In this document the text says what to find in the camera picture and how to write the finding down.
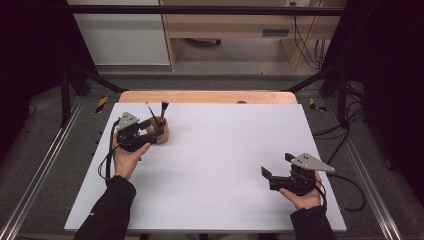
white table surface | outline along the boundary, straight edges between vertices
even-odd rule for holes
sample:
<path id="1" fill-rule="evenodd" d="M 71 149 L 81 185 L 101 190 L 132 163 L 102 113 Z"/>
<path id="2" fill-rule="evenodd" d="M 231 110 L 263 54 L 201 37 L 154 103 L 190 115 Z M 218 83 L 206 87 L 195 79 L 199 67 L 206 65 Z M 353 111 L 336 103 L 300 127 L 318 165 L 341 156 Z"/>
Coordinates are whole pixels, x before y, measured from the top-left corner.
<path id="1" fill-rule="evenodd" d="M 156 115 L 160 104 L 151 103 Z M 123 112 L 151 117 L 145 104 L 117 103 L 100 140 L 65 229 L 77 230 L 104 193 L 97 174 L 111 127 Z M 299 104 L 171 103 L 170 138 L 143 156 L 131 182 L 137 196 L 128 229 L 135 232 L 281 232 L 292 230 L 291 202 L 269 190 L 261 175 L 289 176 L 285 153 L 320 159 Z M 334 231 L 346 225 L 325 173 L 327 217 Z"/>

metal rail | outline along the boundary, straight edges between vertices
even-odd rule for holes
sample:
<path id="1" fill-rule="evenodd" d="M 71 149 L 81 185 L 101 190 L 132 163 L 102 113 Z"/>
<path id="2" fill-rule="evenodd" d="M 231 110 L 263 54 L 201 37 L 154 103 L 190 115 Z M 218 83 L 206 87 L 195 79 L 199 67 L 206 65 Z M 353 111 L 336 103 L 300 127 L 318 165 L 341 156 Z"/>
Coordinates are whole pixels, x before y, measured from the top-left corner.
<path id="1" fill-rule="evenodd" d="M 13 211 L 9 220 L 6 222 L 4 227 L 0 232 L 0 240 L 12 240 L 15 239 L 16 235 L 22 223 L 24 222 L 29 210 L 31 209 L 32 204 L 34 203 L 40 189 L 51 169 L 53 163 L 56 160 L 57 155 L 60 152 L 72 126 L 75 123 L 75 120 L 80 112 L 81 106 L 84 102 L 84 98 L 77 97 L 77 101 L 72 107 L 72 115 L 64 127 L 59 129 L 53 143 L 51 144 L 49 150 L 47 151 L 43 161 L 40 164 L 37 172 L 31 180 L 31 183 L 28 185 L 24 195 L 19 201 L 17 207 Z"/>
<path id="2" fill-rule="evenodd" d="M 327 98 L 324 98 L 324 101 L 326 103 L 325 105 L 329 106 L 329 111 L 333 117 L 333 120 L 338 123 L 337 114 L 335 113 L 336 106 L 334 101 L 330 101 Z M 390 212 L 380 193 L 378 192 L 374 181 L 371 179 L 358 151 L 355 148 L 355 145 L 349 137 L 346 139 L 346 147 L 348 154 L 351 156 L 350 159 L 353 169 L 355 170 L 355 173 L 358 176 L 358 180 L 364 189 L 368 203 L 374 211 L 374 215 L 377 218 L 381 231 L 387 240 L 401 240 L 402 236 L 400 235 L 396 223 L 390 215 Z"/>
<path id="3" fill-rule="evenodd" d="M 345 8 L 249 6 L 47 5 L 46 9 L 76 14 L 358 16 L 358 14 L 366 13 L 364 10 Z"/>

black sleeve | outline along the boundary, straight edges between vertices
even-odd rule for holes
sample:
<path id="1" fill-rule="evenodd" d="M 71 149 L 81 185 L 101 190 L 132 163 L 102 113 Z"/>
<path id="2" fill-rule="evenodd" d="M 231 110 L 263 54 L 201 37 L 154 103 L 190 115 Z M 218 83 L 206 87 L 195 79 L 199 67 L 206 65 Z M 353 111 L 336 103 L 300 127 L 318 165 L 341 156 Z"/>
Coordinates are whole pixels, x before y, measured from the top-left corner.
<path id="1" fill-rule="evenodd" d="M 74 239 L 124 239 L 135 195 L 135 188 L 130 182 L 114 176 Z"/>
<path id="2" fill-rule="evenodd" d="M 333 240 L 336 239 L 324 208 L 317 206 L 308 210 L 302 208 L 290 215 L 296 232 L 296 240 Z"/>

hand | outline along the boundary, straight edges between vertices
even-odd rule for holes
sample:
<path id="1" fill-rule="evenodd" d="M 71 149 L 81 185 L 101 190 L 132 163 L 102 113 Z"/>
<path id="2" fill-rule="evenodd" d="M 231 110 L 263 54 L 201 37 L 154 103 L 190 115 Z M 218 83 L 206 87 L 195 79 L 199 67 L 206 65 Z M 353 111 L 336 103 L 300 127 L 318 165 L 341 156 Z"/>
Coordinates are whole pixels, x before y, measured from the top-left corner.
<path id="1" fill-rule="evenodd" d="M 315 177 L 319 182 L 322 182 L 317 171 L 315 171 Z M 319 182 L 317 182 L 316 185 L 320 188 L 321 184 Z M 321 195 L 315 188 L 303 196 L 296 196 L 294 193 L 284 188 L 280 188 L 279 192 L 292 202 L 296 209 L 309 209 L 321 205 Z"/>
<path id="2" fill-rule="evenodd" d="M 113 146 L 118 144 L 117 133 L 113 135 Z M 149 150 L 151 144 L 146 143 L 135 152 L 127 152 L 117 147 L 113 152 L 113 164 L 115 166 L 115 176 L 119 175 L 127 180 L 131 178 L 137 163 L 141 160 L 141 156 Z"/>

black backdrop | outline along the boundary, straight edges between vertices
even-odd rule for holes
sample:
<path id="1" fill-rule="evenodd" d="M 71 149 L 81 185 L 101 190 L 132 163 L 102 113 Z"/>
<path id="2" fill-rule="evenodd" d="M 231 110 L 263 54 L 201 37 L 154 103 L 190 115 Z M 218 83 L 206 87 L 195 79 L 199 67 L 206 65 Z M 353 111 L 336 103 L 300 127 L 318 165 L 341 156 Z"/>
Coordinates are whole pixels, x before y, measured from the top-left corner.
<path id="1" fill-rule="evenodd" d="M 31 97 L 60 85 L 65 65 L 97 73 L 73 15 L 47 12 L 50 2 L 67 4 L 0 0 L 0 162 L 28 116 Z"/>
<path id="2" fill-rule="evenodd" d="M 348 4 L 368 9 L 373 5 L 372 1 Z M 342 68 L 347 80 L 363 83 L 364 108 L 388 161 L 403 172 L 424 205 L 423 10 L 421 0 L 380 1 L 350 45 Z M 334 63 L 362 20 L 341 18 L 324 66 Z"/>

